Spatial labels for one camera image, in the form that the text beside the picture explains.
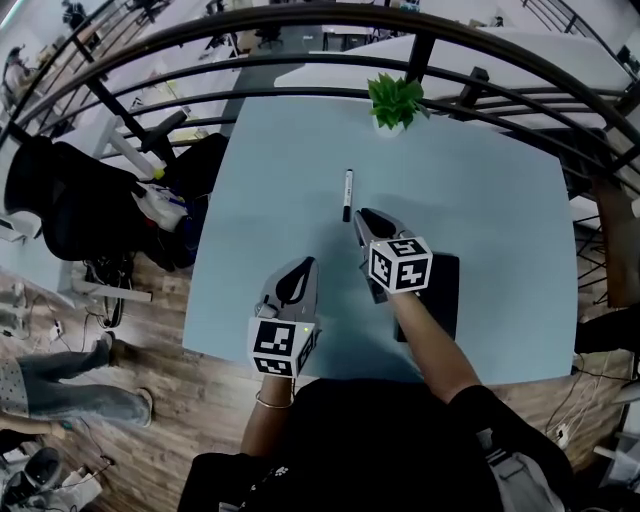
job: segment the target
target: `white plant pot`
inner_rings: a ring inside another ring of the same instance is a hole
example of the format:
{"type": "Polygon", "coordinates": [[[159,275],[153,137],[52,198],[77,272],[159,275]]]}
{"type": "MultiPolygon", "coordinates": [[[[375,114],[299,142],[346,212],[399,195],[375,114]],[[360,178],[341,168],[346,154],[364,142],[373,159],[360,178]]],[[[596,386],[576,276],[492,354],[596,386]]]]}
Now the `white plant pot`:
{"type": "Polygon", "coordinates": [[[378,126],[378,119],[376,116],[371,116],[371,119],[373,119],[373,127],[376,129],[376,133],[385,139],[393,139],[404,130],[404,125],[402,123],[395,125],[393,128],[389,128],[387,125],[380,128],[380,126],[378,126]]]}

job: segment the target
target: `bracelet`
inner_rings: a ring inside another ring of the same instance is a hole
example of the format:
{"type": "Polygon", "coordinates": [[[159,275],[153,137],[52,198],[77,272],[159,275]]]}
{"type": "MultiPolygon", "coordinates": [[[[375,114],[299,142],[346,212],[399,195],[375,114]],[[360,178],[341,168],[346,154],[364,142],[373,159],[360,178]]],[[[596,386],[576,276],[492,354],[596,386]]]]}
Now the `bracelet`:
{"type": "Polygon", "coordinates": [[[291,398],[291,402],[289,402],[289,404],[287,405],[271,405],[271,404],[268,404],[267,402],[263,402],[260,399],[260,391],[258,391],[256,393],[256,402],[259,403],[260,405],[265,406],[267,409],[288,409],[293,405],[293,397],[291,398]]]}

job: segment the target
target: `green succulent plant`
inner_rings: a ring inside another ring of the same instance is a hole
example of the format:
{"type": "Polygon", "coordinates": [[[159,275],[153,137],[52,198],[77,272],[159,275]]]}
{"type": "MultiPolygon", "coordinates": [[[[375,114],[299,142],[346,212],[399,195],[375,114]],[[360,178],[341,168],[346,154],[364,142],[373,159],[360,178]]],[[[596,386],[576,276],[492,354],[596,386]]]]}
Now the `green succulent plant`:
{"type": "Polygon", "coordinates": [[[369,112],[376,116],[378,126],[393,128],[402,123],[406,128],[413,121],[413,116],[422,110],[427,117],[427,109],[421,109],[418,100],[424,96],[422,85],[417,80],[405,82],[404,78],[394,80],[386,73],[380,73],[378,80],[367,80],[369,97],[373,108],[369,112]]]}

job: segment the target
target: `white marker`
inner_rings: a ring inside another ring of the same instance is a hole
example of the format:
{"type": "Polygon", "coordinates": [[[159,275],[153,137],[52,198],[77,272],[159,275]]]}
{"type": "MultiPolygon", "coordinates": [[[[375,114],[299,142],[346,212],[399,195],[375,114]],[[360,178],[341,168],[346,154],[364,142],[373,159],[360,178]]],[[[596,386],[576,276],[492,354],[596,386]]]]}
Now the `white marker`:
{"type": "Polygon", "coordinates": [[[351,194],[353,193],[353,171],[347,170],[344,178],[344,204],[342,206],[342,222],[351,220],[351,194]]]}

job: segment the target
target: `white cube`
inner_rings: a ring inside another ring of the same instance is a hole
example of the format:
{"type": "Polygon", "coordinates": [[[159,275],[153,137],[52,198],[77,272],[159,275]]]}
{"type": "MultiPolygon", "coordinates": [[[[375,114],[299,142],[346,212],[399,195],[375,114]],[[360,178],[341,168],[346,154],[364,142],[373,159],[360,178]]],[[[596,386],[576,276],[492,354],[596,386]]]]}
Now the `white cube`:
{"type": "Polygon", "coordinates": [[[369,277],[389,293],[426,288],[432,262],[433,253],[420,236],[369,245],[369,277]]]}
{"type": "Polygon", "coordinates": [[[316,346],[315,324],[251,318],[247,351],[260,373],[296,378],[316,346]]]}

